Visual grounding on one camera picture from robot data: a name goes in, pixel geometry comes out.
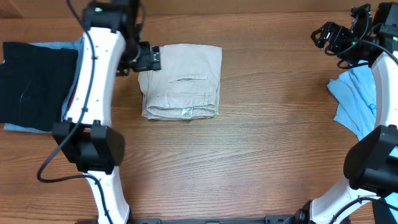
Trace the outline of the beige khaki shorts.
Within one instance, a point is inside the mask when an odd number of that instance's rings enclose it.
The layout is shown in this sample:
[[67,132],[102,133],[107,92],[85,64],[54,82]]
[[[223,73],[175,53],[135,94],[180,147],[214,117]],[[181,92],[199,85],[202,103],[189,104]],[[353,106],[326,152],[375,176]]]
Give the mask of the beige khaki shorts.
[[219,115],[221,47],[172,44],[160,48],[158,71],[140,72],[142,116],[180,120]]

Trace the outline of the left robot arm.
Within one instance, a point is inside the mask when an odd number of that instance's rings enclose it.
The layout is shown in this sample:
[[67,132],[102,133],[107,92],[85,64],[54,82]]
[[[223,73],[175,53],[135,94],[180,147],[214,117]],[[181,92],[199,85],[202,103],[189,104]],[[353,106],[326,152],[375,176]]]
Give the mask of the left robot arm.
[[133,222],[119,173],[125,140],[111,127],[111,102],[117,76],[161,69],[159,47],[141,41],[139,13],[145,13],[139,1],[92,1],[77,18],[84,40],[80,73],[66,115],[53,126],[58,147],[37,172],[37,179],[45,182],[45,167],[63,152],[76,165],[76,177],[91,187],[96,223]]

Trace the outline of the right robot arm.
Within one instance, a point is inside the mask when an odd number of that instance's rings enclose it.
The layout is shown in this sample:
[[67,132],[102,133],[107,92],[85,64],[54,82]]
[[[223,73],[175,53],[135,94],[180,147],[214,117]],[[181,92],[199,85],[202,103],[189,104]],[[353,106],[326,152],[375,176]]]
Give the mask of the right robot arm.
[[289,223],[349,223],[372,203],[376,223],[397,222],[397,4],[351,9],[351,27],[327,22],[311,34],[343,73],[328,84],[338,101],[335,120],[358,142],[348,151],[343,177],[298,209]]

